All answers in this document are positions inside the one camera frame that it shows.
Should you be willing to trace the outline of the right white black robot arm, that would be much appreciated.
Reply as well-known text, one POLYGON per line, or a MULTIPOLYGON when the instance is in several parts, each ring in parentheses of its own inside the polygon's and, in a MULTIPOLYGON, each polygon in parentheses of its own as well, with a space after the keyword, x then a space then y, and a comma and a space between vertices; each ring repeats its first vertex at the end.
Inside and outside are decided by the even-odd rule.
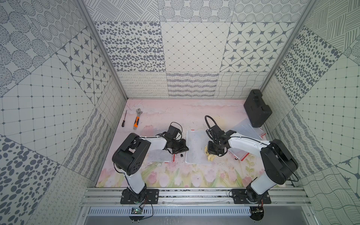
POLYGON ((260 203, 269 189, 284 184, 295 175, 299 165, 282 141, 261 141, 233 130, 225 132, 212 117, 206 115, 204 118, 208 126, 206 134, 210 138, 205 148, 208 155, 222 157, 233 148, 262 159, 264 173, 246 187, 246 200, 249 203, 260 203))

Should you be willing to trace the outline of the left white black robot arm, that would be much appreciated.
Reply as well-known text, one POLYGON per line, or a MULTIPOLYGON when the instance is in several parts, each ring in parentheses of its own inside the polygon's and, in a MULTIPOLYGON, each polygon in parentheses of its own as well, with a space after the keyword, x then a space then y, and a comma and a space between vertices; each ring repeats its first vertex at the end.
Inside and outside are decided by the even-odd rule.
POLYGON ((125 176, 128 187, 126 193, 132 201, 143 202, 146 198, 146 184, 140 168, 148 153, 157 156, 161 152, 171 155, 187 152, 186 140, 182 137, 182 127, 170 125, 168 130, 150 137, 130 133, 112 156, 116 172, 125 176))

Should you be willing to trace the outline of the clear mesh document bag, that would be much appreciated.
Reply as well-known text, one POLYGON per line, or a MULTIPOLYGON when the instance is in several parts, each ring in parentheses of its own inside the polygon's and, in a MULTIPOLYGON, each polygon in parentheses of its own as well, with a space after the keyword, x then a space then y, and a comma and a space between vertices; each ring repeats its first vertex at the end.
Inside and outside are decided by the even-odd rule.
POLYGON ((204 130, 187 130, 186 131, 186 145, 189 151, 186 152, 185 162, 196 165, 210 165, 205 154, 205 147, 208 145, 210 138, 204 130))
POLYGON ((264 140, 266 136, 266 133, 262 128, 252 127, 249 119, 244 119, 242 122, 231 128, 231 130, 234 130, 241 135, 254 139, 264 140))
POLYGON ((261 149, 267 147, 270 141, 257 140, 247 136, 232 136, 228 143, 230 149, 239 149, 261 158, 261 149))

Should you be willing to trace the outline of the yellow microfiber cloth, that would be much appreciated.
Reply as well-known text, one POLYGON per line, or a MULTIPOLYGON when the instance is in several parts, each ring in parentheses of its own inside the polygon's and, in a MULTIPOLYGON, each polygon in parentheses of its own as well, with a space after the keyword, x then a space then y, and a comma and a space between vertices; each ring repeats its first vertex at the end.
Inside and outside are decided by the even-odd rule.
POLYGON ((209 162, 214 161, 216 155, 209 153, 209 151, 208 151, 208 146, 205 146, 204 152, 205 152, 205 155, 207 156, 207 159, 208 159, 209 162))

